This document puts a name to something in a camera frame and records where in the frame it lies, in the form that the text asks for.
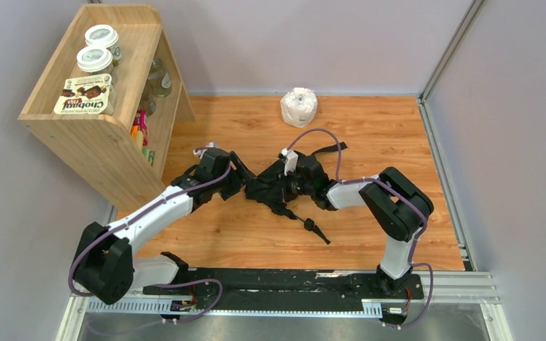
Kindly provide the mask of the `black folding umbrella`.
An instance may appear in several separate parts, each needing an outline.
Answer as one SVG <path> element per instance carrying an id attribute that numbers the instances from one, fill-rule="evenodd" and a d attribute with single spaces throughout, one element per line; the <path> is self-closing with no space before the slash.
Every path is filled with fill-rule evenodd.
<path id="1" fill-rule="evenodd" d="M 318 153 L 339 152 L 346 148 L 346 143 L 342 141 L 339 143 L 339 145 L 323 147 L 309 155 L 316 156 L 316 154 Z M 328 240 L 328 238 L 326 238 L 325 234 L 311 218 L 303 219 L 288 208 L 288 204 L 293 200 L 289 201 L 284 198 L 284 189 L 285 185 L 283 164 L 279 160 L 278 155 L 277 161 L 275 161 L 267 169 L 257 175 L 255 179 L 245 184 L 245 197 L 248 200 L 254 200 L 258 203 L 266 205 L 276 215 L 286 216 L 291 220 L 302 221 L 305 230 L 313 232 L 314 234 L 322 238 L 325 243 L 329 244 L 330 241 Z M 331 204 L 331 201 L 329 199 L 328 202 L 315 203 L 317 207 L 321 208 L 322 210 L 336 210 L 336 208 Z"/>

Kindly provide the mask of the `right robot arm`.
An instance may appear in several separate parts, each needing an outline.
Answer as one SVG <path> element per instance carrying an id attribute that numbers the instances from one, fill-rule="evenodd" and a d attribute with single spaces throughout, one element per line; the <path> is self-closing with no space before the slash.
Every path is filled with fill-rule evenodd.
<path id="1" fill-rule="evenodd" d="M 417 240 L 434 211 L 432 201 L 395 167 L 357 180 L 334 180 L 315 156 L 283 149 L 279 158 L 284 200 L 308 195 L 322 210 L 367 207 L 371 211 L 387 235 L 376 284 L 386 294 L 404 287 L 414 267 Z"/>

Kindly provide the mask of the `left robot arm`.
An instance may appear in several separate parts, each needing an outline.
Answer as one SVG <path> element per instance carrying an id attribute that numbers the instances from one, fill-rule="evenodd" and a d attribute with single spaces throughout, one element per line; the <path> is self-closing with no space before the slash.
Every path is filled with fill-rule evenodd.
<path id="1" fill-rule="evenodd" d="M 233 151 L 201 147 L 198 157 L 197 164 L 138 210 L 107 225 L 93 222 L 84 228 L 68 274 L 74 294 L 111 305 L 133 289 L 173 282 L 180 268 L 173 254 L 144 258 L 137 252 L 215 194 L 226 200 L 255 176 Z"/>

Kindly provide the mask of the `white paper towel roll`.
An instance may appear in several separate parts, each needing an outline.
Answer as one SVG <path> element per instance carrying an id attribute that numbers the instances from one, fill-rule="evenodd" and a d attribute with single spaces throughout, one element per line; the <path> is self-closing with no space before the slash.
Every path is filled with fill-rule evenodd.
<path id="1" fill-rule="evenodd" d="M 304 87 L 294 87 L 280 100 L 282 119 L 290 126 L 304 128 L 313 121 L 318 104 L 314 91 Z"/>

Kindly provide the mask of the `wooden shelf unit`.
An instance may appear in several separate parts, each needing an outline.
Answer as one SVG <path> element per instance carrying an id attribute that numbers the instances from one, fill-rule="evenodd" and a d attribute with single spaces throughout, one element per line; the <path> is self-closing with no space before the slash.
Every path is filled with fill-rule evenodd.
<path id="1" fill-rule="evenodd" d="M 62 115 L 53 109 L 65 81 L 79 77 L 76 55 L 85 46 L 85 31 L 111 25 L 120 36 L 122 61 L 117 68 L 117 99 L 110 115 Z M 146 84 L 149 66 L 160 59 L 171 80 L 169 96 L 156 100 L 148 118 L 153 161 L 131 136 L 132 123 Z M 133 211 L 165 188 L 162 180 L 173 126 L 194 118 L 183 78 L 158 10 L 149 4 L 84 4 L 69 25 L 24 105 L 18 120 L 121 211 Z"/>

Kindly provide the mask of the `Chobani yogurt flip pack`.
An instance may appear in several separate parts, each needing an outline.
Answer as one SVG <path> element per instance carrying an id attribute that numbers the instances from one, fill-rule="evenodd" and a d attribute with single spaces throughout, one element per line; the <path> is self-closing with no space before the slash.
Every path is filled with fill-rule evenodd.
<path id="1" fill-rule="evenodd" d="M 113 115 L 116 92 L 107 73 L 69 78 L 55 103 L 55 114 Z"/>

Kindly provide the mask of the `white lidded cup near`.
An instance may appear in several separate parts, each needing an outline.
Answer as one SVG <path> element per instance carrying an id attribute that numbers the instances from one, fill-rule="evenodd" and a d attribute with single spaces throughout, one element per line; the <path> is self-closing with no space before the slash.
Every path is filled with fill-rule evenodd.
<path id="1" fill-rule="evenodd" d="M 114 58 L 108 49 L 91 45 L 81 49 L 77 55 L 77 66 L 90 75 L 108 74 L 111 84 L 116 85 L 118 76 L 114 66 Z"/>

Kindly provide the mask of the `white lidded cup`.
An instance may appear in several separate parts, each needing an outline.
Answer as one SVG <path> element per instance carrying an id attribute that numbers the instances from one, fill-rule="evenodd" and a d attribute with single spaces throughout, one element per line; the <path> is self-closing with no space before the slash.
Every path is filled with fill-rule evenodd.
<path id="1" fill-rule="evenodd" d="M 122 59 L 122 50 L 119 46 L 118 32 L 107 24 L 98 24 L 87 29 L 85 43 L 107 49 L 113 57 L 113 65 L 116 67 Z"/>
<path id="2" fill-rule="evenodd" d="M 116 85 L 118 76 L 114 66 L 114 58 L 108 49 L 91 45 L 81 49 L 77 55 L 77 66 L 90 75 L 108 74 L 111 84 Z"/>

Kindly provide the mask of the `white lidded cup far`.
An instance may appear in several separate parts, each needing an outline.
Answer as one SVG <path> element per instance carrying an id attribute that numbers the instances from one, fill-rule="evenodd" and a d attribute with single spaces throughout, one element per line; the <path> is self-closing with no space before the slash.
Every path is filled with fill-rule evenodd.
<path id="1" fill-rule="evenodd" d="M 107 49 L 113 57 L 113 65 L 116 67 L 122 59 L 122 50 L 119 46 L 118 32 L 107 24 L 98 24 L 87 29 L 85 43 Z"/>

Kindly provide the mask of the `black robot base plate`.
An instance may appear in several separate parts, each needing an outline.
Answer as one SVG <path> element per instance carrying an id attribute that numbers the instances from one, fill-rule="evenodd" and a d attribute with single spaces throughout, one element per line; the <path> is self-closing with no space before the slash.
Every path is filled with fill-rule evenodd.
<path id="1" fill-rule="evenodd" d="M 299 269 L 196 268 L 182 271 L 174 283 L 187 288 L 145 287 L 146 295 L 180 295 L 197 300 L 198 308 L 214 304 L 218 310 L 356 312 L 364 299 L 408 298 L 426 294 L 417 274 L 404 287 L 386 294 L 376 284 L 376 273 Z"/>

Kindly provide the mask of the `corner aluminium post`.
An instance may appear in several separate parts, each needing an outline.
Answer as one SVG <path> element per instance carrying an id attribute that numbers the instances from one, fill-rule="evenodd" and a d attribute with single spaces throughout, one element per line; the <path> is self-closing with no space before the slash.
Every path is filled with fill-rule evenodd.
<path id="1" fill-rule="evenodd" d="M 419 100 L 421 103 L 425 103 L 432 95 L 434 89 L 439 83 L 442 75 L 445 72 L 445 69 L 449 66 L 449 63 L 453 59 L 455 53 L 459 49 L 462 41 L 466 37 L 466 34 L 469 32 L 470 28 L 477 19 L 482 8 L 486 5 L 486 0 L 473 0 L 470 2 L 469 7 L 464 14 L 464 17 L 461 19 L 459 25 L 457 26 L 456 31 L 451 37 L 449 44 L 445 48 L 439 62 L 437 63 L 434 71 L 427 81 L 424 89 L 419 95 Z"/>

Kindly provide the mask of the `aluminium frame rail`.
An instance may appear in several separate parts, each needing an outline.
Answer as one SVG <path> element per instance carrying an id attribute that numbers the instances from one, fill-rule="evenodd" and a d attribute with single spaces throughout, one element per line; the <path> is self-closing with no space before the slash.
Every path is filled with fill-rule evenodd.
<path id="1" fill-rule="evenodd" d="M 404 330 L 448 304 L 477 305 L 492 340 L 513 337 L 486 272 L 422 269 L 388 287 L 377 271 L 189 268 L 181 279 L 188 285 L 132 289 L 115 303 L 72 295 L 57 339 L 77 337 L 90 312 L 144 313 L 160 323 L 194 315 L 365 318 Z"/>

